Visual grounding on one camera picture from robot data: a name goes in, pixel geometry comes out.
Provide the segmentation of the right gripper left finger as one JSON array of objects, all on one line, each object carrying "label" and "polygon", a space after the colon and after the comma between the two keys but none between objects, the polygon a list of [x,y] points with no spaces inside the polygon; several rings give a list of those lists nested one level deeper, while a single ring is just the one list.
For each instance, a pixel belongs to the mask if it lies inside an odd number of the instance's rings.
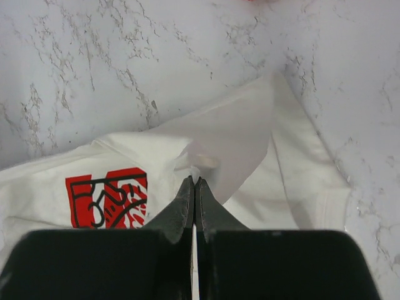
[{"label": "right gripper left finger", "polygon": [[194,182],[193,177],[185,178],[176,197],[151,221],[145,230],[161,233],[168,243],[178,243],[186,229],[193,227]]}]

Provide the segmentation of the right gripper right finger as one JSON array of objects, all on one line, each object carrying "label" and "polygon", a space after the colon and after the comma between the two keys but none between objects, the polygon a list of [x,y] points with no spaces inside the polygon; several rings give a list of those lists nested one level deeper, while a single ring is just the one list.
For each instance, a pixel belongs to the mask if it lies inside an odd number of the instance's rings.
[{"label": "right gripper right finger", "polygon": [[216,200],[205,179],[200,177],[194,190],[194,219],[198,241],[208,243],[211,234],[216,231],[249,230]]}]

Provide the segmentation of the white printed t-shirt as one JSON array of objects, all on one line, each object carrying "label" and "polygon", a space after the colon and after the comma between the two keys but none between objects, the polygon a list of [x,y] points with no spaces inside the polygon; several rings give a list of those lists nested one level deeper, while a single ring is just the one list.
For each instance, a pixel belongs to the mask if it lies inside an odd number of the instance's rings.
[{"label": "white printed t-shirt", "polygon": [[143,132],[1,172],[1,232],[140,228],[186,177],[252,229],[344,229],[348,182],[280,74]]}]

